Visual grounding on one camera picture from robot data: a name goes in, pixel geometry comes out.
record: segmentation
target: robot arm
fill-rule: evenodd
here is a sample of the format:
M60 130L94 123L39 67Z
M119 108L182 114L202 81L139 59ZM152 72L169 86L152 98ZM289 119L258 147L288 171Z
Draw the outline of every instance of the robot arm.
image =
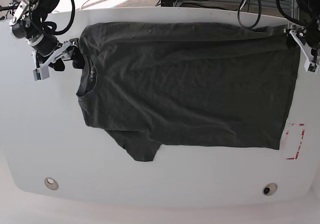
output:
M59 4L60 0L23 0L10 21L9 26L15 38L26 38L33 48L35 63L34 79L49 77L48 67L55 71L64 71L64 61L73 60L73 67L83 69L85 61L78 48L78 39L60 43L56 36L66 33L75 18L75 3L71 0L73 10L70 22L62 31L57 31L54 22L46 22L47 16Z

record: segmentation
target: metal grommet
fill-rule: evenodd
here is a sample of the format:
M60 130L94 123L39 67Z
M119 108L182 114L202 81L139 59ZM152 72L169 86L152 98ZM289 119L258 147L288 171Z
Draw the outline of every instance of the metal grommet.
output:
M58 190L59 188L58 182L56 182L54 179L50 177L44 179L44 183L46 187L48 187L50 190Z
M267 196L273 195L273 194L276 192L277 189L278 189L278 185L277 185L277 184L275 184L275 183L270 183L270 184L266 185L266 186L263 188L262 193L263 193L264 195L267 195Z

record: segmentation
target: white table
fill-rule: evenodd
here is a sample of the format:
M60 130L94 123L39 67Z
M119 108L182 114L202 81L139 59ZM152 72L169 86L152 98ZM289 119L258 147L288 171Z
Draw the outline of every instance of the white table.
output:
M244 14L245 24L256 15ZM69 13L49 17L58 29ZM220 22L238 25L236 13L187 8L125 8L77 12L65 41L98 22ZM286 24L262 16L259 26ZM281 150L199 146L161 146L153 162L135 162L105 131L86 127L76 91L81 71L67 65L51 71L44 81L33 80L31 52L16 40L8 22L0 23L0 141L16 185L22 190L62 198L112 205L207 207L290 199L306 193L319 163L320 76L304 71L302 56L287 123L304 123L298 159ZM52 191L46 177L59 183ZM272 196L262 194L271 182Z

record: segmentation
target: dark green t-shirt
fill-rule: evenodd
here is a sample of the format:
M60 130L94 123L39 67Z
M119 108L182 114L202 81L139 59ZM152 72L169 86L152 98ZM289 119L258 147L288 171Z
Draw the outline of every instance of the dark green t-shirt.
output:
M86 125L137 161L152 161L162 144L277 150L300 59L284 28L88 26L77 93Z

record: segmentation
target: shirt sleeve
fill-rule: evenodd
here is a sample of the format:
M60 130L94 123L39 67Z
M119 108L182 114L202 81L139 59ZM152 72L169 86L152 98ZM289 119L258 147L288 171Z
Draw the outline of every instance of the shirt sleeve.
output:
M149 141L142 132L105 130L136 161L153 161L161 144Z

